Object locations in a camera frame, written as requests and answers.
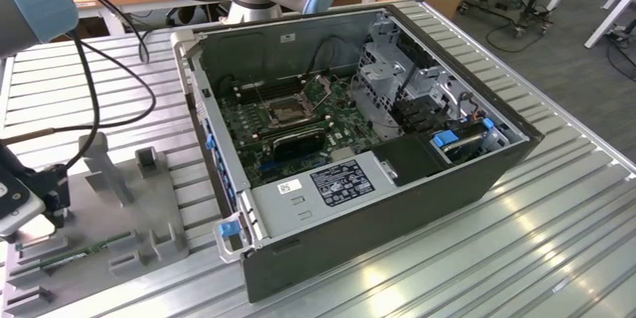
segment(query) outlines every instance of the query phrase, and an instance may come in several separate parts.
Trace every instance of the floor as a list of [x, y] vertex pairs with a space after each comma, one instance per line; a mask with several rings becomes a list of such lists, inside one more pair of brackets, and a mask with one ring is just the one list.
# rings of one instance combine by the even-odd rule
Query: floor
[[[562, 0], [552, 13], [554, 25], [525, 51], [509, 54], [485, 41], [485, 35], [505, 20], [473, 9], [456, 15], [458, 27], [501, 58], [521, 76], [569, 111], [570, 114], [636, 162], [636, 82], [628, 80], [606, 61], [606, 40], [593, 49], [582, 44], [600, 25], [606, 11], [600, 7], [606, 0]], [[546, 5], [549, 0], [540, 0]], [[636, 17], [628, 9], [618, 19], [625, 25]], [[490, 37], [502, 48], [522, 47], [540, 36], [540, 26], [520, 39], [512, 30]], [[636, 45], [626, 50], [636, 59]], [[621, 55], [612, 51], [618, 67], [636, 78], [636, 69]]]

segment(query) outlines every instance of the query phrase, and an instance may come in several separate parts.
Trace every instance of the circuit board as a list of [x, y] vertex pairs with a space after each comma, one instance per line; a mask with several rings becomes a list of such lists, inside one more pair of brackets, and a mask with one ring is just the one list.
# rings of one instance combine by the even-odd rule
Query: circuit board
[[[300, 105], [286, 105], [289, 108], [285, 108], [285, 111], [276, 109], [278, 103], [293, 102], [294, 98], [308, 103], [310, 111], [302, 111]], [[269, 102], [240, 104], [234, 98], [226, 96], [218, 99], [218, 104], [253, 188], [336, 162], [346, 155], [358, 154], [380, 143], [380, 137], [368, 125], [354, 102], [352, 103], [349, 78], [330, 77], [328, 88], [324, 79], [310, 80], [300, 94]], [[276, 113], [281, 121], [286, 118], [304, 118], [306, 124], [301, 123], [289, 129], [284, 126], [274, 127], [272, 122], [277, 121], [272, 121], [272, 117]], [[289, 160], [273, 160], [270, 148], [274, 147], [274, 142], [293, 137], [297, 133], [312, 131], [325, 133], [325, 141], [318, 150]]]

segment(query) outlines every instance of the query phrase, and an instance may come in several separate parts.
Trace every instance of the slotted metal table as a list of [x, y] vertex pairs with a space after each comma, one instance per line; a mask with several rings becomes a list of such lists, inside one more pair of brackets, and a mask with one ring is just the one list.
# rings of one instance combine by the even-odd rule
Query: slotted metal table
[[[220, 218], [177, 79], [169, 31], [92, 39], [150, 84], [157, 109], [108, 131], [120, 162], [153, 145], [168, 153], [189, 257], [45, 317], [634, 317], [636, 167], [520, 75], [424, 3], [393, 3], [457, 57], [545, 140], [482, 199], [417, 232], [256, 304], [238, 263], [224, 264], [210, 233]], [[141, 112], [144, 89], [89, 53], [104, 119]], [[1, 135], [89, 122], [90, 101], [70, 43], [9, 59]], [[41, 168], [76, 152], [76, 133], [10, 147]]]

